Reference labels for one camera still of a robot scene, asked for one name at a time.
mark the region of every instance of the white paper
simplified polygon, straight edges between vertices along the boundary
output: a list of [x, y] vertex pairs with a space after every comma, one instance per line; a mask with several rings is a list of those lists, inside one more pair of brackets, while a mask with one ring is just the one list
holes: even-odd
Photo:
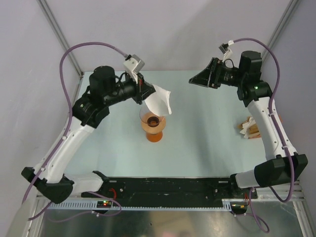
[[256, 124], [256, 121], [254, 120], [254, 118], [250, 117], [249, 121], [245, 122], [242, 125], [242, 130], [240, 131], [240, 133], [244, 135], [244, 138], [249, 138], [249, 128], [255, 124]]
[[148, 109], [157, 116], [165, 116], [171, 114], [169, 97], [171, 91], [162, 89], [161, 87], [154, 85], [156, 92], [148, 96], [145, 99], [145, 103]]

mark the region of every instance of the glass cup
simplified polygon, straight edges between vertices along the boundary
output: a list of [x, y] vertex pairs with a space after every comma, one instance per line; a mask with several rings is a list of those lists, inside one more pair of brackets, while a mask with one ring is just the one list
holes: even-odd
[[152, 113], [146, 105], [140, 109], [139, 117], [143, 130], [146, 132], [146, 138], [151, 142], [158, 142], [162, 139], [162, 131], [166, 126], [164, 116], [157, 116]]

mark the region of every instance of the gray wall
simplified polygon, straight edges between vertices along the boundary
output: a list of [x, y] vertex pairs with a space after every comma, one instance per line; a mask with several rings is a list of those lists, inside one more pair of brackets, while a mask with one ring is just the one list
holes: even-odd
[[[274, 52], [280, 63], [281, 81], [276, 106], [283, 126], [309, 164], [301, 183], [314, 221], [316, 221], [316, 1], [303, 0], [277, 42]], [[263, 69], [263, 78], [272, 84], [276, 66], [271, 57]]]
[[[34, 166], [59, 135], [67, 105], [59, 80], [63, 50], [35, 0], [0, 3], [0, 236], [21, 205]], [[66, 61], [70, 94], [78, 77]]]
[[[218, 46], [245, 36], [267, 43], [290, 0], [47, 0], [70, 45], [104, 41], [145, 61], [144, 70], [200, 70]], [[233, 59], [247, 44], [234, 47]], [[123, 70], [112, 50], [74, 52], [82, 70], [111, 65]]]

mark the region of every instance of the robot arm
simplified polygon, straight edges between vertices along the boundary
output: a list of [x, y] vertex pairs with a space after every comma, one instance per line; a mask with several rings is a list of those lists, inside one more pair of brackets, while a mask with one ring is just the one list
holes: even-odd
[[[69, 195], [83, 192], [98, 191], [108, 181], [108, 178], [99, 171], [85, 175], [64, 175], [67, 164], [80, 147], [82, 142], [98, 127], [103, 118], [109, 115], [109, 107], [121, 101], [133, 98], [137, 104], [155, 92], [155, 88], [144, 81], [139, 73], [144, 66], [136, 55], [129, 56], [124, 63], [126, 68], [125, 81], [115, 76], [113, 68], [101, 66], [94, 70], [89, 77], [90, 86], [73, 106], [71, 126], [66, 136], [64, 130], [48, 151], [46, 156], [34, 168], [25, 167], [22, 176], [31, 182], [36, 174], [34, 186], [54, 203], [61, 203]], [[45, 163], [48, 155], [54, 150], [53, 156]]]
[[[227, 47], [228, 45], [221, 45], [220, 47], [224, 57], [226, 53], [230, 53]], [[289, 160], [277, 129], [280, 129], [292, 157], [294, 178], [296, 180], [308, 161], [305, 155], [297, 154], [296, 149], [289, 141], [277, 115], [274, 101], [272, 103], [272, 111], [278, 128], [272, 121], [269, 112], [269, 100], [272, 91], [266, 82], [260, 80], [262, 65], [260, 53], [254, 51], [243, 52], [238, 68], [234, 67], [234, 65], [229, 68], [225, 62], [226, 60], [212, 58], [206, 69], [191, 78], [189, 83], [215, 89], [219, 88], [221, 84], [237, 87], [239, 100], [244, 102], [244, 105], [248, 108], [258, 125], [267, 161], [257, 165], [253, 170], [233, 174], [231, 179], [235, 183], [236, 189], [258, 186], [268, 187], [290, 182]]]

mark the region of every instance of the light blue table surface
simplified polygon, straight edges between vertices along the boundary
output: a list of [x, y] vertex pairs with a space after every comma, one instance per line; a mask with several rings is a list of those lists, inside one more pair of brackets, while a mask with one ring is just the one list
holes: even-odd
[[[79, 96], [91, 73], [84, 74]], [[109, 116], [83, 142], [65, 173], [99, 170], [106, 176], [219, 177], [264, 162], [261, 138], [244, 139], [237, 129], [250, 115], [238, 100], [237, 88], [189, 84], [197, 73], [143, 71], [147, 82], [171, 91], [172, 114], [166, 117], [162, 140], [146, 139], [140, 125], [141, 106], [129, 99], [110, 107]]]

